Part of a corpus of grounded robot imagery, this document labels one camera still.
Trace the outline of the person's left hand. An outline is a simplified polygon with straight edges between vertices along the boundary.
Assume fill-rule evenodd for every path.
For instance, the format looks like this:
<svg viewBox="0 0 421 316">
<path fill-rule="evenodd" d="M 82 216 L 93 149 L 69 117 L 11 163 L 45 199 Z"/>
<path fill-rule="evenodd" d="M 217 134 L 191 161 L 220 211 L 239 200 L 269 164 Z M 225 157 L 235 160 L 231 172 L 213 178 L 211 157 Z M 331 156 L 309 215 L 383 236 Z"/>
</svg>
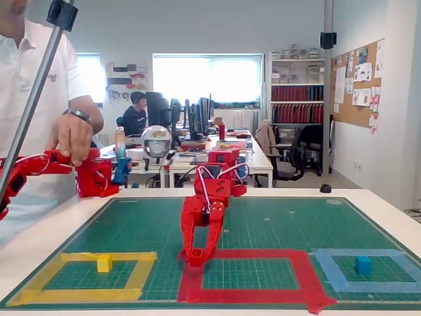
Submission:
<svg viewBox="0 0 421 316">
<path fill-rule="evenodd" d="M 59 148 L 73 165 L 80 166 L 89 155 L 92 136 L 93 128 L 86 121 L 68 113 L 53 123 L 45 149 Z"/>
</svg>

